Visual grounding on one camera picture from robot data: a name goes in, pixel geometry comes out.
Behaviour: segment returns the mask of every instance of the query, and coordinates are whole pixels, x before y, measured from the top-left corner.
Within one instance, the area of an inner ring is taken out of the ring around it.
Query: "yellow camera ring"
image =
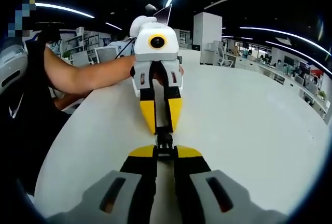
[[[156,37],[159,37],[159,38],[161,38],[161,39],[164,41],[164,44],[163,44],[161,47],[156,48],[156,47],[153,47],[153,46],[152,46],[151,41],[152,41],[154,38],[156,38]],[[166,38],[165,38],[163,35],[161,35],[161,34],[153,35],[153,36],[151,36],[150,39],[149,39],[149,46],[150,46],[152,49],[161,49],[162,47],[165,46],[166,43],[167,43]]]

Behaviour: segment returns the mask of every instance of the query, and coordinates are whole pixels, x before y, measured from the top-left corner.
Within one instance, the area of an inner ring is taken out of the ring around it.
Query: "black wire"
[[[126,49],[126,47],[128,47],[128,45],[131,44],[136,39],[137,39],[137,37],[131,39],[130,42],[118,53],[118,55],[114,58],[114,60],[117,59],[121,55],[121,53]]]

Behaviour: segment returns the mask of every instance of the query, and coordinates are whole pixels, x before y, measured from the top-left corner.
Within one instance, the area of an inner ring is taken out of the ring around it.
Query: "camera lens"
[[[162,46],[164,46],[165,40],[160,36],[156,36],[156,37],[152,38],[150,43],[151,43],[152,47],[159,49]]]

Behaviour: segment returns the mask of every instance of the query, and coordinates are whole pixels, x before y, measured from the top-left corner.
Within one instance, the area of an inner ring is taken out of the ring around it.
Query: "black t-shirt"
[[[12,85],[16,91],[10,97],[2,95],[0,121],[9,146],[8,165],[15,170],[26,191],[34,194],[40,167],[68,115],[56,108],[50,95],[51,82],[44,68],[45,45],[27,41],[26,46],[29,52],[26,73],[20,82]],[[13,118],[9,108],[15,109],[18,105]]]

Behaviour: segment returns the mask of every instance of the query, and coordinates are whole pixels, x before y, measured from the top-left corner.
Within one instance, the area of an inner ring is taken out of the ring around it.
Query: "gripper jaw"
[[[155,91],[152,82],[154,74],[158,75],[164,87],[165,113],[170,132],[174,132],[182,107],[182,74],[179,71],[179,60],[136,61],[132,67],[135,94],[140,98],[142,114],[153,134],[157,130]]]

